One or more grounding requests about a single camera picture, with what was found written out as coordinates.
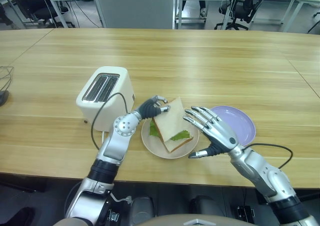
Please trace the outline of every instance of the green lettuce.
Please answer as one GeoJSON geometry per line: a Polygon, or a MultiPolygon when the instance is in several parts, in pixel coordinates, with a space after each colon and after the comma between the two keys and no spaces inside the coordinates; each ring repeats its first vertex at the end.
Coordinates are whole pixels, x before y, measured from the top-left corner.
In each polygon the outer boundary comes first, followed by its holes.
{"type": "MultiPolygon", "coordinates": [[[[150,121],[150,130],[149,130],[149,135],[156,136],[160,138],[160,134],[157,130],[157,127],[154,123],[153,120],[150,121]]],[[[177,140],[182,140],[182,139],[189,139],[190,138],[190,133],[187,130],[183,130],[177,135],[173,136],[171,140],[177,141],[177,140]]]]}

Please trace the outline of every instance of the bread slice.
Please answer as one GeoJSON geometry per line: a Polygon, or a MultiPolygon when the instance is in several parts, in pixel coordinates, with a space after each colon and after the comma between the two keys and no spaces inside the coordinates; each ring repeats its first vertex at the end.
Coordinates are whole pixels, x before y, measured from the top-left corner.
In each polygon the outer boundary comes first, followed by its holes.
{"type": "Polygon", "coordinates": [[[176,136],[183,130],[187,130],[190,133],[190,130],[188,129],[191,125],[183,119],[185,110],[180,97],[177,97],[175,100],[167,103],[167,105],[171,106],[170,110],[154,117],[153,121],[160,134],[161,141],[165,145],[166,149],[171,153],[191,141],[193,136],[190,135],[190,138],[171,140],[173,136],[176,136]]]}

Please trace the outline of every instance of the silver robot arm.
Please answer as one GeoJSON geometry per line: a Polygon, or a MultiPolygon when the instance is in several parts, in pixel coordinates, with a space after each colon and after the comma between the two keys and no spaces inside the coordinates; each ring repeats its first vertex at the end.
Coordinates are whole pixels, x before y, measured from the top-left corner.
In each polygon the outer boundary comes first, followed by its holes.
{"type": "Polygon", "coordinates": [[[193,152],[190,159],[228,153],[232,165],[264,196],[282,226],[318,226],[298,199],[286,174],[270,165],[250,147],[244,150],[236,134],[221,118],[205,107],[191,107],[184,116],[210,140],[208,148],[193,152]]]}
{"type": "Polygon", "coordinates": [[[129,142],[141,120],[155,117],[167,112],[170,106],[161,106],[168,101],[161,96],[154,96],[145,101],[141,106],[124,116],[115,119],[108,137],[103,142],[90,172],[85,177],[76,192],[64,221],[76,218],[88,226],[104,221],[109,210],[109,194],[114,187],[114,179],[118,168],[125,158],[129,142]]]}

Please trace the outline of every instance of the lavender plate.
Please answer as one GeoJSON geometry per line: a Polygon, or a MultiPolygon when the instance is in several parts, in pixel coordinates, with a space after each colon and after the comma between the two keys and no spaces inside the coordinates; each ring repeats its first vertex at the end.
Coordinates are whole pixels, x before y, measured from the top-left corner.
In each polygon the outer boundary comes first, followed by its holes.
{"type": "Polygon", "coordinates": [[[211,108],[235,132],[239,143],[243,146],[250,144],[256,137],[256,127],[251,118],[240,109],[230,106],[211,108]]]}

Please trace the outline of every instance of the toaster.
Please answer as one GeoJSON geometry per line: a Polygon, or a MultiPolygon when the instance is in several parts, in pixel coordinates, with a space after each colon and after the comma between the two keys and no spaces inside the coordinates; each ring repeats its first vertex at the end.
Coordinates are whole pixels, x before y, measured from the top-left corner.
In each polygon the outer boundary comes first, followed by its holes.
{"type": "MultiPolygon", "coordinates": [[[[123,94],[127,109],[131,111],[135,94],[129,78],[128,70],[124,67],[104,66],[98,68],[85,84],[78,97],[76,105],[91,124],[98,110],[114,93],[123,94]]],[[[109,132],[116,117],[126,114],[125,103],[121,95],[112,97],[100,111],[93,128],[109,132]]]]}

